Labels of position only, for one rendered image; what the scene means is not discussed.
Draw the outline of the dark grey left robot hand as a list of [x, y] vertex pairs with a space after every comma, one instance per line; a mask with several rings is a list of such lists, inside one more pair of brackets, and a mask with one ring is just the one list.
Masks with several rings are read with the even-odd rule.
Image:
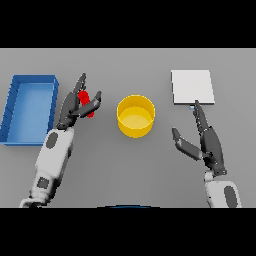
[[98, 91], [90, 102], [83, 106], [78, 98], [78, 93], [81, 90], [86, 90], [86, 74], [83, 73], [78, 79], [74, 89], [70, 92], [62, 104], [60, 116], [56, 128], [58, 130], [67, 130], [69, 127], [73, 127], [78, 118], [84, 118], [92, 116], [94, 112], [101, 105], [102, 92]]

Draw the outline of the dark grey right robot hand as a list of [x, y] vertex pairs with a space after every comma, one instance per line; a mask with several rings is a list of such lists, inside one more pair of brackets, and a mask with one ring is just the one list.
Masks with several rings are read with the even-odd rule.
[[224, 164], [224, 156], [220, 140], [212, 126], [208, 124], [204, 111], [198, 100], [194, 103], [193, 115], [195, 117], [197, 130], [200, 138], [200, 146], [197, 147], [184, 139], [179, 131], [173, 127], [172, 135], [178, 151], [194, 159], [203, 160], [205, 166], [215, 176], [227, 174]]

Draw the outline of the red beaker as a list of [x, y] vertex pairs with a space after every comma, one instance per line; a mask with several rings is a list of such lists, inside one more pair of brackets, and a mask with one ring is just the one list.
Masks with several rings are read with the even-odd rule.
[[90, 96], [86, 90], [81, 90], [78, 93], [78, 98], [83, 106], [87, 105], [90, 102]]

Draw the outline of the pale square measuring scale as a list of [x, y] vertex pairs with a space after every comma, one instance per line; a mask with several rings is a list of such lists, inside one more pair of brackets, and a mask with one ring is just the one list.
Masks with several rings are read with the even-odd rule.
[[171, 85], [175, 105], [215, 104], [209, 70], [172, 70]]

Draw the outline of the yellow bowl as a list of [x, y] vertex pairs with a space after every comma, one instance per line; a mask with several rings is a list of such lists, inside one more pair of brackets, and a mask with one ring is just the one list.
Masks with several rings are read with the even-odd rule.
[[155, 115], [152, 101], [138, 94], [123, 98], [116, 109], [118, 127], [130, 138], [147, 135], [153, 127]]

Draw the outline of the blue tray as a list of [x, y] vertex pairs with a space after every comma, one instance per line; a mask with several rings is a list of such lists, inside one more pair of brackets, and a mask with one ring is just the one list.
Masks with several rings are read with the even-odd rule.
[[0, 123], [0, 144], [42, 146], [53, 128], [58, 86], [55, 75], [13, 75]]

